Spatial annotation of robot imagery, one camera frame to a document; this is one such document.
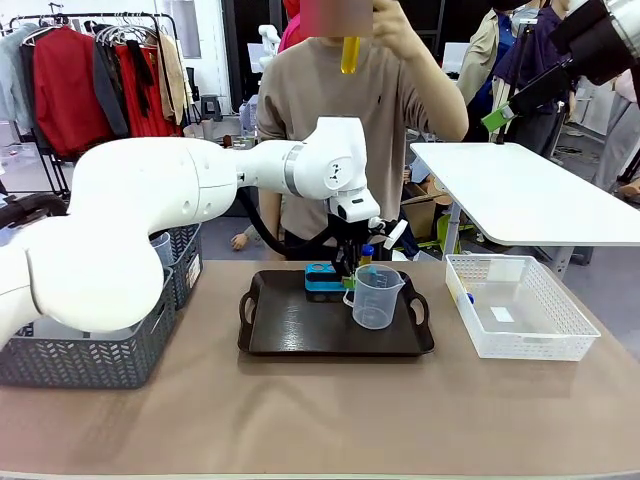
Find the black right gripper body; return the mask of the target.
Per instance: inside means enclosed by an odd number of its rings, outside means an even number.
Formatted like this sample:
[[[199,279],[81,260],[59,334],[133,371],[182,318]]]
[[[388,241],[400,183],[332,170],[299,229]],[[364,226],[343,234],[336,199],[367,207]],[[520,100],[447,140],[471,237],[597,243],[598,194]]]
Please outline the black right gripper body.
[[[587,1],[550,34],[557,66],[602,85],[636,66],[636,0]]]

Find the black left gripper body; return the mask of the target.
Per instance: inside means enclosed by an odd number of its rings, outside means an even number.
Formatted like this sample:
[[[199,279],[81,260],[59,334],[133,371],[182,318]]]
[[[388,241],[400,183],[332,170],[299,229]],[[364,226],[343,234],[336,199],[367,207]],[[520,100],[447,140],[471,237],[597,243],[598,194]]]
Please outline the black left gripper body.
[[[368,220],[349,223],[332,214],[328,215],[328,229],[338,247],[352,247],[355,251],[360,251],[373,236]]]

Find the person's left hand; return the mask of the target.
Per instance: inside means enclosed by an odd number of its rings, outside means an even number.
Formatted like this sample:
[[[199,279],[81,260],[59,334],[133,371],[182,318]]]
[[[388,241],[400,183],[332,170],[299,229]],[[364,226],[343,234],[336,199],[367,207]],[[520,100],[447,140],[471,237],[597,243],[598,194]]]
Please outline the person's left hand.
[[[377,43],[401,60],[414,60],[427,51],[398,1],[373,1],[372,34]]]

